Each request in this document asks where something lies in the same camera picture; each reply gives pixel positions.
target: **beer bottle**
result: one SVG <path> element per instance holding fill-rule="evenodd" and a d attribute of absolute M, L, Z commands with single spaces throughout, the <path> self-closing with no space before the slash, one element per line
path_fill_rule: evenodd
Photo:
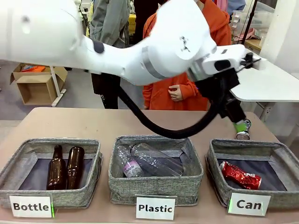
<path fill-rule="evenodd" d="M 53 159 L 49 163 L 47 190 L 64 190 L 66 188 L 66 167 L 62 158 L 62 147 L 54 147 Z"/>
<path fill-rule="evenodd" d="M 83 174 L 84 149 L 79 146 L 71 148 L 67 163 L 67 189 L 78 189 Z"/>

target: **pink label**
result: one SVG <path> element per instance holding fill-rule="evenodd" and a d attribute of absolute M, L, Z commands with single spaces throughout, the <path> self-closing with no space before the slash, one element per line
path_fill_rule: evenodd
<path fill-rule="evenodd" d="M 139 164 L 135 160 L 133 160 L 125 165 L 125 167 L 123 168 L 123 173 L 126 175 L 126 177 L 132 177 L 135 173 L 135 169 L 141 168 Z"/>

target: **orange hoodie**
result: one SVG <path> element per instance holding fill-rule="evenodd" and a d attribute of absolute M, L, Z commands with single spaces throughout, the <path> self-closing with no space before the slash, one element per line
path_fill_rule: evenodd
<path fill-rule="evenodd" d="M 212 0 L 206 0 L 202 13 L 210 27 L 210 33 L 218 46 L 231 44 L 231 31 L 229 28 L 229 15 L 221 11 Z M 143 38 L 150 35 L 157 19 L 157 14 L 148 18 L 143 29 Z M 175 102 L 171 99 L 168 87 L 180 85 L 183 100 Z M 146 85 L 143 88 L 144 105 L 150 110 L 186 110 L 205 111 L 207 98 L 199 93 L 195 84 L 188 79 L 186 73 Z"/>

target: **plastic bottle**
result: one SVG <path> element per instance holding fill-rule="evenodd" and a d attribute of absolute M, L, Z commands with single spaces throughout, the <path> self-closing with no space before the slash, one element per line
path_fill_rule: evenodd
<path fill-rule="evenodd" d="M 67 189 L 79 189 L 83 174 L 84 149 L 80 146 L 71 148 L 67 162 Z"/>
<path fill-rule="evenodd" d="M 143 176 L 143 171 L 139 164 L 134 160 L 131 154 L 128 152 L 126 147 L 118 146 L 118 161 L 122 166 L 123 173 L 126 177 L 141 177 Z"/>
<path fill-rule="evenodd" d="M 184 169 L 180 162 L 146 143 L 130 145 L 132 156 L 143 170 L 152 176 L 182 176 Z"/>
<path fill-rule="evenodd" d="M 66 168 L 62 158 L 62 147 L 54 147 L 53 159 L 49 163 L 47 190 L 64 190 L 66 188 Z"/>

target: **crushed red can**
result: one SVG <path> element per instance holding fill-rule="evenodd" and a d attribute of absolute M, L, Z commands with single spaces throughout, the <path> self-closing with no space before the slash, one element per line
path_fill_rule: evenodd
<path fill-rule="evenodd" d="M 243 188 L 258 190 L 261 185 L 262 178 L 260 176 L 256 174 L 248 174 L 227 161 L 223 161 L 222 164 L 220 164 L 220 169 L 224 178 L 236 182 Z"/>

